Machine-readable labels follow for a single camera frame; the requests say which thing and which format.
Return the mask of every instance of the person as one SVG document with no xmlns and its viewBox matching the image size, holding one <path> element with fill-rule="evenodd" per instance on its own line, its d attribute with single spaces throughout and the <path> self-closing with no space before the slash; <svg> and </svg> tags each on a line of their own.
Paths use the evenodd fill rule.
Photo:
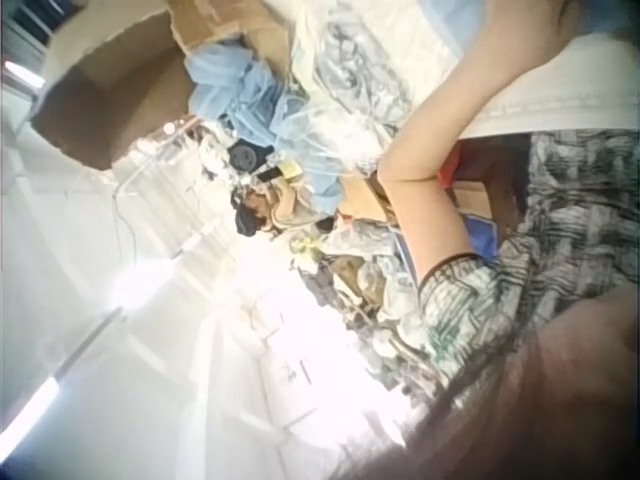
<svg viewBox="0 0 640 480">
<path fill-rule="evenodd" d="M 332 217 L 311 208 L 304 189 L 291 186 L 278 167 L 257 177 L 266 185 L 263 192 L 247 187 L 235 189 L 231 194 L 239 234 L 252 237 L 258 231 L 282 232 L 313 224 L 322 233 L 333 228 Z"/>
<path fill-rule="evenodd" d="M 378 171 L 445 390 L 406 448 L 374 445 L 335 480 L 640 478 L 638 132 L 533 134 L 525 220 L 495 260 L 474 255 L 437 172 L 495 95 L 565 48 L 580 13 L 486 3 L 472 48 Z"/>
</svg>

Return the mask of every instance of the hand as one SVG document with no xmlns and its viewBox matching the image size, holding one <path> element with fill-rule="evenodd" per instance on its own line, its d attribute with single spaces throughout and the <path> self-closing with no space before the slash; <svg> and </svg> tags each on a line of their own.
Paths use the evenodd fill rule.
<svg viewBox="0 0 640 480">
<path fill-rule="evenodd" d="M 579 0 L 486 0 L 485 25 L 472 51 L 511 82 L 555 58 L 574 37 Z"/>
</svg>

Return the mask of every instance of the red object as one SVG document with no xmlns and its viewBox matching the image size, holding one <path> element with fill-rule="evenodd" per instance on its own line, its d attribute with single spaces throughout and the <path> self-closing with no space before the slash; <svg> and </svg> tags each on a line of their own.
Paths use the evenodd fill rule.
<svg viewBox="0 0 640 480">
<path fill-rule="evenodd" d="M 460 142 L 456 143 L 438 172 L 438 181 L 442 188 L 451 188 L 453 177 L 460 165 Z"/>
</svg>

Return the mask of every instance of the wire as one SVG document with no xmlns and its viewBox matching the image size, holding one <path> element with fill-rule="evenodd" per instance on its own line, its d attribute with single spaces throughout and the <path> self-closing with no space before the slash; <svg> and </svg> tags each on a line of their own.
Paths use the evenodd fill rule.
<svg viewBox="0 0 640 480">
<path fill-rule="evenodd" d="M 116 228 L 116 238 L 118 241 L 118 256 L 120 259 L 120 265 L 124 266 L 124 255 L 122 252 L 122 243 L 120 242 L 120 228 L 118 226 L 118 220 L 120 220 L 122 223 L 125 224 L 125 226 L 129 230 L 129 233 L 131 234 L 131 242 L 133 245 L 133 263 L 135 265 L 138 262 L 138 239 L 136 237 L 136 232 L 133 230 L 133 227 L 120 212 L 118 197 L 116 195 L 113 195 L 111 197 L 111 212 L 113 213 L 113 223 Z"/>
</svg>

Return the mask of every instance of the woman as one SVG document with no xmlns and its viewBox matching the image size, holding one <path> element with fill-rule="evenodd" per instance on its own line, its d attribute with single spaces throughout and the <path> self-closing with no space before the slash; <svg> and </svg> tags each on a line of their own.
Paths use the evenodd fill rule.
<svg viewBox="0 0 640 480">
<path fill-rule="evenodd" d="M 257 231 L 282 232 L 314 223 L 322 233 L 331 231 L 332 218 L 313 210 L 306 191 L 293 188 L 278 167 L 259 174 L 258 180 L 266 185 L 263 193 L 247 188 L 231 195 L 238 233 L 252 237 Z"/>
<path fill-rule="evenodd" d="M 533 135 L 527 216 L 495 261 L 436 179 L 484 105 L 568 44 L 579 6 L 487 0 L 473 47 L 382 160 L 447 390 L 406 449 L 336 478 L 640 478 L 638 133 Z"/>
</svg>

